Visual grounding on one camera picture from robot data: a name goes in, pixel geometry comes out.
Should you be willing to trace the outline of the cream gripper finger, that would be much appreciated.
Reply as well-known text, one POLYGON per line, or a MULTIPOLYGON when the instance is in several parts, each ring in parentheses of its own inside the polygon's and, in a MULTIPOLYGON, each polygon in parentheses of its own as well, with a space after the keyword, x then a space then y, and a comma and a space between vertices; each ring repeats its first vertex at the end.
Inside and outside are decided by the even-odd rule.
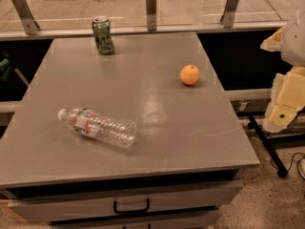
POLYGON ((283 131, 304 107, 305 68, 294 66, 286 74, 278 73, 273 82, 263 129, 269 133, 283 131))
POLYGON ((267 52, 280 52, 283 32, 284 28, 281 27, 261 43, 260 49, 267 52))

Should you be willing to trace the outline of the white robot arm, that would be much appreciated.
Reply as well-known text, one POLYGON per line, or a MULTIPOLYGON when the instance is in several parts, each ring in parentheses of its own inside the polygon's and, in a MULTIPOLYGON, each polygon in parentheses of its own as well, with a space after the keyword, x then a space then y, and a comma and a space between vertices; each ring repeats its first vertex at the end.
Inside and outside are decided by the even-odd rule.
POLYGON ((299 9, 289 22, 265 39, 260 48, 280 52, 281 59, 293 67, 277 73, 271 89, 263 129, 279 133, 286 129, 305 107, 305 10, 299 9))

